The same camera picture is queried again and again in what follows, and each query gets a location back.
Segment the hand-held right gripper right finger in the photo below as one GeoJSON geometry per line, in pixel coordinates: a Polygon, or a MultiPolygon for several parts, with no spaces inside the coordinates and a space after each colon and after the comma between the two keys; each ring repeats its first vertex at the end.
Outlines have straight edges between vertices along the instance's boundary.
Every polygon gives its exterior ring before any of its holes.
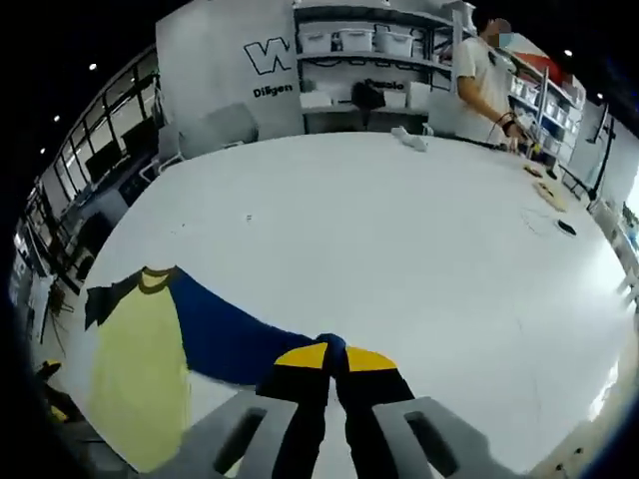
{"type": "Polygon", "coordinates": [[[359,478],[502,478],[487,439],[434,399],[415,396],[380,353],[344,349],[335,377],[359,478]]]}

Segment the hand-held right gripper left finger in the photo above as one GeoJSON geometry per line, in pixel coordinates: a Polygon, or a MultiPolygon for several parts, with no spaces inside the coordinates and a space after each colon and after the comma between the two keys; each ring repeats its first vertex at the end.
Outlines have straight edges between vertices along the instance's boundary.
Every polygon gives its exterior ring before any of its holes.
{"type": "Polygon", "coordinates": [[[325,434],[330,346],[316,341],[278,357],[255,393],[224,406],[228,429],[220,438],[213,418],[188,435],[194,446],[183,478],[221,478],[239,464],[240,478],[310,478],[325,434]]]}

